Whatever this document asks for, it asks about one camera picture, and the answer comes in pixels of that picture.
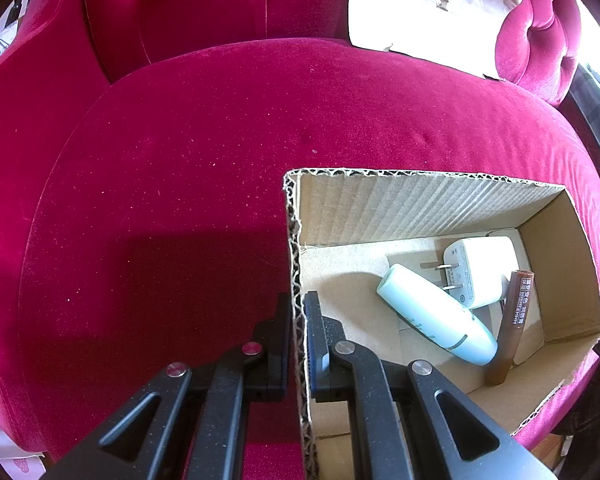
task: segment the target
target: brown lipstick tube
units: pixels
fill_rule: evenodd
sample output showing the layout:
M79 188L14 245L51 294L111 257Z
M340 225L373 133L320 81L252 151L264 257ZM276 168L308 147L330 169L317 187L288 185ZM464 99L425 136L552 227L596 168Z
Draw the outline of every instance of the brown lipstick tube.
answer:
M526 308L533 286L534 274L530 270L514 270L511 273L498 331L498 349L487 365L485 375L485 382L491 386L502 384L507 378L525 327Z

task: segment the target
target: velvet fabric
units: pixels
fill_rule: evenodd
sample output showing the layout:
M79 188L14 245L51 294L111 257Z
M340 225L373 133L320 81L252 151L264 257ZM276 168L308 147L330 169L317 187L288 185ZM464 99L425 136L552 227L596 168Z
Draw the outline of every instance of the velvet fabric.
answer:
M600 280L596 170L566 120L513 84L333 40L160 62L91 107L32 222L20 370L53 457L165 363L214 360L273 313L288 288L282 175L303 166L565 184ZM248 456L279 460L264 444L281 442L299 463L292 395L251 420Z
M348 40L347 0L85 0L94 44L113 80L202 48L267 38ZM557 105L576 69L575 0L523 0L496 43L504 79Z
M20 364L19 335L35 330L18 322L23 256L58 153L108 86L82 0L31 0L13 46L0 57L0 426L31 450L45 449L49 436Z

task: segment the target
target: red velvet sofa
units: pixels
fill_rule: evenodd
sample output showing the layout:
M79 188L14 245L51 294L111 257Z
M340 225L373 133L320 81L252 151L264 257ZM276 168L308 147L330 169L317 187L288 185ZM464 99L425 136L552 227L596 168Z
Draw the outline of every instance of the red velvet sofa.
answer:
M510 13L496 46L508 81L356 49L346 8L32 0L0 58L0 425L21 446L60 458L157 369L217 359L272 315L291 168L564 184L600 281L600 180L552 107L576 67L574 0ZM301 477L293 393L252 409L244 474Z

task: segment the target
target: cardboard box wall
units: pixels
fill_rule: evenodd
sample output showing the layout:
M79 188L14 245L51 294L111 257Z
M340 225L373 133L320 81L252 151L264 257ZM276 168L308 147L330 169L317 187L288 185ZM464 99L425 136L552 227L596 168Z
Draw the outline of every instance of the cardboard box wall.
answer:
M438 247L436 258L439 258L445 244L451 243L449 240L516 229L536 273L542 344L513 368L501 386L476 388L475 384L458 384L510 433L526 424L558 387L570 380L571 372L600 336L595 266L580 220L563 186L486 174L317 169L287 173L284 186L296 374L309 478L317 470L316 428L326 427L328 435L337 435L334 428L340 425L340 434L348 432L344 403L331 403L328 410L318 409L312 414L314 405L309 402L302 296L313 289L305 288L303 276L320 274L320 269L327 266L305 267L303 272L302 264L307 263L306 256L317 248L358 251L363 246L368 249L383 242L406 240L409 244L432 243ZM340 261L351 261L351 257ZM384 270L368 274L374 272L381 276ZM428 358L455 383L465 375L465 368L478 368L452 358L443 369L436 360L440 360L440 355L449 359L450 354L413 330L409 336L411 354L405 354L404 348L388 351L391 339L397 339L400 347L400 332L407 327L401 326L404 323L375 297L371 282L366 284L369 289L366 291L363 278L357 276L355 281L359 284L357 293L349 294L349 301L357 296L358 302L375 302L365 319L351 319L348 306L340 303L332 308L329 298L320 298L323 313L343 322L347 338L373 349L381 358L396 362ZM337 296L346 287L336 286L333 290L336 294L331 296Z

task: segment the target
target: triangular cutout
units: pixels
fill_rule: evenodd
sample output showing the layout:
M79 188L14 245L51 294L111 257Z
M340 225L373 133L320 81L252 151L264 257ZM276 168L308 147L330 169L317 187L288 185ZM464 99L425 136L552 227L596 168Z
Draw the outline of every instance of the triangular cutout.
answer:
M159 395L147 395L100 439L102 450L126 462L134 462L159 405Z
M462 460L470 462L498 449L500 445L498 438L469 413L453 395L440 392L436 399Z

